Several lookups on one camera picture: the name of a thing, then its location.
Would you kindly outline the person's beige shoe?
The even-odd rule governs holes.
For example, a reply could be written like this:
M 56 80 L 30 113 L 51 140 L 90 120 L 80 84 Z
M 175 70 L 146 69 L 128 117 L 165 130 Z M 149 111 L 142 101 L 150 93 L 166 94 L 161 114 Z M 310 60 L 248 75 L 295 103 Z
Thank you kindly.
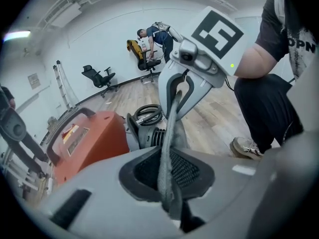
M 230 142 L 230 149 L 236 157 L 260 160 L 264 155 L 251 138 L 235 137 Z

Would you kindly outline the person's right forearm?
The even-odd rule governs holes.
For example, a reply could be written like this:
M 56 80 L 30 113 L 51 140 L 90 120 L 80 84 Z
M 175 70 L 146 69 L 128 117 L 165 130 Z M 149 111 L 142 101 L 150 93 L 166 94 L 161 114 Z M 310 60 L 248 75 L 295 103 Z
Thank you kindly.
M 254 44 L 248 48 L 236 69 L 235 76 L 245 79 L 257 79 L 269 74 L 277 60 L 263 47 Z

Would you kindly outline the yellow jacket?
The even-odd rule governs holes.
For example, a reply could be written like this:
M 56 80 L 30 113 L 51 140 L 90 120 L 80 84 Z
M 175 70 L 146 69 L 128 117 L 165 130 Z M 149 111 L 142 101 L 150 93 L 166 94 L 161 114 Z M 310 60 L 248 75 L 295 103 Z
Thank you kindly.
M 133 52 L 138 60 L 143 60 L 143 52 L 136 40 L 127 40 L 127 50 Z

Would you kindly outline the black office chair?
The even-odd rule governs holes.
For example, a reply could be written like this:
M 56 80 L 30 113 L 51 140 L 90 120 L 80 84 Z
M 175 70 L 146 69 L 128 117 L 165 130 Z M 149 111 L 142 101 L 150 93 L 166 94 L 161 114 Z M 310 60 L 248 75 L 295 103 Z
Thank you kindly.
M 145 50 L 143 52 L 143 60 L 137 60 L 137 67 L 140 71 L 146 71 L 149 72 L 147 75 L 144 75 L 142 77 L 140 77 L 140 81 L 143 83 L 144 79 L 150 79 L 151 82 L 154 81 L 154 73 L 153 71 L 155 70 L 155 66 L 158 66 L 161 64 L 161 60 L 160 59 L 151 59 L 149 60 L 147 58 L 147 52 L 149 52 L 149 50 Z
M 115 92 L 117 92 L 118 89 L 120 88 L 119 84 L 114 86 L 111 85 L 111 80 L 116 75 L 116 73 L 110 73 L 109 72 L 110 68 L 111 67 L 108 67 L 104 70 L 105 72 L 107 72 L 107 76 L 104 76 L 104 77 L 100 75 L 101 71 L 96 71 L 95 69 L 93 69 L 91 65 L 83 66 L 83 72 L 81 73 L 82 75 L 90 79 L 93 82 L 93 85 L 95 87 L 97 88 L 106 87 L 105 90 L 100 94 L 102 98 L 105 97 L 105 93 L 108 90 L 114 90 Z

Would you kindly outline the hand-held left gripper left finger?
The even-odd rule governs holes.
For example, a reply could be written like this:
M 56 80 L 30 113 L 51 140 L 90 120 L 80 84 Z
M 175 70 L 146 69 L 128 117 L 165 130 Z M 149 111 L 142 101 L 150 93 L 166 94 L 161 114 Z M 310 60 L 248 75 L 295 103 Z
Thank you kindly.
M 87 190 L 90 197 L 66 233 L 81 239 L 176 239 L 183 232 L 162 209 L 160 202 L 138 201 L 120 184 L 119 172 L 127 162 L 154 150 L 136 150 L 95 162 L 64 184 L 38 206 L 47 218 L 76 190 Z

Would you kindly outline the metal ladder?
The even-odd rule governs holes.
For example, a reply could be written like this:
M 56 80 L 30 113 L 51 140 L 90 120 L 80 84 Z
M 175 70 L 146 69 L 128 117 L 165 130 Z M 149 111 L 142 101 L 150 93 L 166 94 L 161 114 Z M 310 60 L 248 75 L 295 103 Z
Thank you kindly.
M 76 97 L 67 77 L 64 72 L 62 63 L 60 60 L 56 61 L 56 64 L 53 66 L 55 80 L 57 82 L 60 95 L 62 100 L 67 108 L 67 110 L 71 110 L 76 107 L 76 104 L 79 102 Z

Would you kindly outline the ceiling air conditioner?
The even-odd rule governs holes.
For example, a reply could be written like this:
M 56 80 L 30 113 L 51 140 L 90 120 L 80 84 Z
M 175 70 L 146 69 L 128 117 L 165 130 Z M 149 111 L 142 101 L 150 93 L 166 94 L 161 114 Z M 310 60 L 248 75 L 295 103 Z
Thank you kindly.
M 65 4 L 63 7 L 56 7 L 44 18 L 44 21 L 46 25 L 64 27 L 82 13 L 80 8 L 81 6 L 77 2 Z

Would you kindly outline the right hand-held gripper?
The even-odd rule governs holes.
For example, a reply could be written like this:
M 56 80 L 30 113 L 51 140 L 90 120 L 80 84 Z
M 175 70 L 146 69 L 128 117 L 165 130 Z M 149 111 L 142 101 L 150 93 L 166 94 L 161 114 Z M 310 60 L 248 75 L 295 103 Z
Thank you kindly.
M 212 87 L 223 86 L 233 76 L 243 57 L 247 37 L 227 15 L 208 6 L 180 31 L 182 41 L 170 55 L 159 79 L 159 102 L 169 116 L 177 87 L 186 79 L 188 91 L 177 106 L 176 120 L 182 119 Z M 185 78 L 185 68 L 189 70 Z

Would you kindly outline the ceiling light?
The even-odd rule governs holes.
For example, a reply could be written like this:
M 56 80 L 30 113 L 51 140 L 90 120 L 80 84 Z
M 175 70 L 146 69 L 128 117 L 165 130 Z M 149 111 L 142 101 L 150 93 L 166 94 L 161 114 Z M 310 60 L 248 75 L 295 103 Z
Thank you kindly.
M 18 39 L 18 38 L 27 38 L 30 35 L 30 30 L 24 30 L 24 31 L 16 31 L 16 32 L 9 32 L 6 33 L 3 42 L 13 40 L 13 39 Z

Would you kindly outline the brown cardboard pile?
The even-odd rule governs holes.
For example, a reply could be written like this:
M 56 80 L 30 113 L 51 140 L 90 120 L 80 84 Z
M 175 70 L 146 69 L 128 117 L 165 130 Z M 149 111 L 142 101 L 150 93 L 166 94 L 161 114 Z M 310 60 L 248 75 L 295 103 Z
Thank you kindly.
M 59 125 L 59 120 L 56 117 L 49 117 L 47 120 L 47 130 L 48 132 L 53 132 Z

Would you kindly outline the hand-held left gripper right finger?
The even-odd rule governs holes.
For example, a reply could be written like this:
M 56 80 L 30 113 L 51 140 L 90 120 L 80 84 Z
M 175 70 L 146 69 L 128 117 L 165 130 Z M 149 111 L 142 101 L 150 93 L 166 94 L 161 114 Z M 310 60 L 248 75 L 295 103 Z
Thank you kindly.
M 248 233 L 265 192 L 265 160 L 221 157 L 175 148 L 198 168 L 182 190 L 181 228 L 188 233 Z

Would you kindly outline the orange vacuum cleaner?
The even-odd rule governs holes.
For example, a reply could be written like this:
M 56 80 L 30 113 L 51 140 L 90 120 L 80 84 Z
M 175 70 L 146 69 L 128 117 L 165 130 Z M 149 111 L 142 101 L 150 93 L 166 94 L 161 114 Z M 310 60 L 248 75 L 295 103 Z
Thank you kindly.
M 60 186 L 87 166 L 134 150 L 161 146 L 165 130 L 142 126 L 131 114 L 94 112 L 82 107 L 68 114 L 48 139 L 46 153 Z

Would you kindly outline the person's black white printed shirt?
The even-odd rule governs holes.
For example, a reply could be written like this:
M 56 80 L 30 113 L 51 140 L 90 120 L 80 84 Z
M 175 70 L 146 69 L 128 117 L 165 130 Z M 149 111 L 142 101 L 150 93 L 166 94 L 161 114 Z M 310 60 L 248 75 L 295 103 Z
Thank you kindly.
M 265 2 L 256 43 L 276 61 L 288 54 L 295 79 L 312 62 L 319 46 L 311 31 L 302 26 L 290 0 Z

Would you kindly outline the grey shell backpack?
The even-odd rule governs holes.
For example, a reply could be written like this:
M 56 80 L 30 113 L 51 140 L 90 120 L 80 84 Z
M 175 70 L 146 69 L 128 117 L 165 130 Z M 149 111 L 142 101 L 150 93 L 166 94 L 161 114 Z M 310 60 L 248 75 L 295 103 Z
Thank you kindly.
M 22 141 L 26 136 L 23 119 L 11 107 L 0 110 L 0 129 L 3 135 L 15 141 Z

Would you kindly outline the wall panel box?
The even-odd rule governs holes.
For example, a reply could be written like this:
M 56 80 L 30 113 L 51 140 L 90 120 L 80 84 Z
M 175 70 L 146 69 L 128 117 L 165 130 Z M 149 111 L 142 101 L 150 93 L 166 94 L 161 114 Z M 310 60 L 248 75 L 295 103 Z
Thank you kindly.
M 38 74 L 37 73 L 34 73 L 32 75 L 29 75 L 28 76 L 28 81 L 29 81 L 29 84 L 31 86 L 31 88 L 34 90 L 36 88 L 38 88 L 41 83 L 40 83 L 40 79 L 38 77 Z

